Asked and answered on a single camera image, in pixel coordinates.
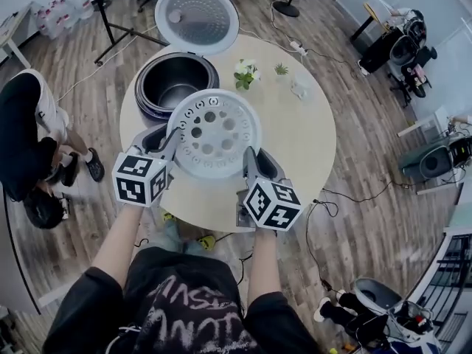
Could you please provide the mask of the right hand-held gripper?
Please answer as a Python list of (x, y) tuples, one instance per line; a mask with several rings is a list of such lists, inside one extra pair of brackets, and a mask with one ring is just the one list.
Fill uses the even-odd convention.
[(236, 226), (287, 232), (303, 207), (275, 158), (263, 148), (256, 154), (248, 146), (243, 154), (243, 176), (246, 188), (237, 192)]

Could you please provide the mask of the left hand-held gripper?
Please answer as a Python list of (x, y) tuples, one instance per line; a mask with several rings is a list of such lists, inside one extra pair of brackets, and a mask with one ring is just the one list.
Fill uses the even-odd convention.
[(112, 170), (116, 199), (124, 204), (151, 207), (169, 187), (169, 174), (180, 142), (179, 127), (154, 125), (137, 134), (119, 153)]

